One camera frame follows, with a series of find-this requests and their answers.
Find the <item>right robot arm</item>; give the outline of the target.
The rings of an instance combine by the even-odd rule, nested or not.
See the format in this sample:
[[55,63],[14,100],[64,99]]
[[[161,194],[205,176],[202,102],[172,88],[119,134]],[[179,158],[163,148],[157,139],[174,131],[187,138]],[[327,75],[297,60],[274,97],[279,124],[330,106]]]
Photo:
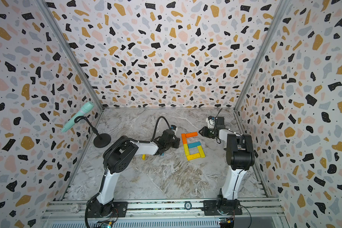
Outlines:
[[207,126],[199,130],[199,134],[224,143],[229,168],[226,181],[217,196],[216,208],[235,208],[238,204],[238,192],[243,177],[255,163],[252,137],[228,129],[224,123],[224,117],[209,116],[206,122]]

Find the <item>orange block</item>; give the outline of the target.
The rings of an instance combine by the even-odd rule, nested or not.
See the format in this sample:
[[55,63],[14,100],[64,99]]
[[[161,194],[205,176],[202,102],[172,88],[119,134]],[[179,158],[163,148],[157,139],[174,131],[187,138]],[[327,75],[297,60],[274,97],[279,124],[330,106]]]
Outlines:
[[188,144],[186,139],[186,134],[181,134],[181,139],[183,144]]
[[197,136],[198,136],[198,132],[193,132],[193,133],[185,134],[186,138],[192,138],[192,137],[197,137]]

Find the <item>yellow-green block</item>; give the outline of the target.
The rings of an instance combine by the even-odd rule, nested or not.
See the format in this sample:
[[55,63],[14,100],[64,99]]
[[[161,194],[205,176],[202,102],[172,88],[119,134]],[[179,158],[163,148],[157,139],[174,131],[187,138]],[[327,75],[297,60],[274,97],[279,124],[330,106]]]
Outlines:
[[185,156],[189,156],[190,150],[189,150],[188,144],[184,144],[183,148],[184,148]]

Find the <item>yellow block front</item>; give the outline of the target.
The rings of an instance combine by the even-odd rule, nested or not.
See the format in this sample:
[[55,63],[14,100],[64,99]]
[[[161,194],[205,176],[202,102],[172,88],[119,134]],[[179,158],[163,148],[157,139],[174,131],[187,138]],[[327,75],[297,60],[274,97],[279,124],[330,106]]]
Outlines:
[[187,158],[188,161],[191,161],[191,160],[195,160],[195,159],[201,158],[201,156],[200,156],[199,153],[197,153],[197,154],[187,155],[186,158]]

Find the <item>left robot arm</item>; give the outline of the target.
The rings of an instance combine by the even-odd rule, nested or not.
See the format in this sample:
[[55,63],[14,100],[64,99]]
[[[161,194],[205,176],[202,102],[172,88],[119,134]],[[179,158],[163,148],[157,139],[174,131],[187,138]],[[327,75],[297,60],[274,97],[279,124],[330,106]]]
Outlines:
[[152,141],[139,141],[127,136],[120,137],[103,155],[104,175],[96,202],[106,205],[114,200],[114,192],[119,175],[137,155],[162,155],[170,148],[179,148],[180,138],[174,130],[166,129],[162,136]]

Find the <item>teal block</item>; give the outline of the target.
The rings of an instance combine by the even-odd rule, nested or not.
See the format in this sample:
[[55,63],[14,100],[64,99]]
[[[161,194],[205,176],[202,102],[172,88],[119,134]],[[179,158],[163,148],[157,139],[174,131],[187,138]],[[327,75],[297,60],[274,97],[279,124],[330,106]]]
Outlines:
[[200,143],[200,142],[193,142],[193,143],[189,143],[189,144],[188,144],[188,148],[189,148],[189,149],[195,148],[195,147],[198,147],[198,146],[201,146],[201,143]]

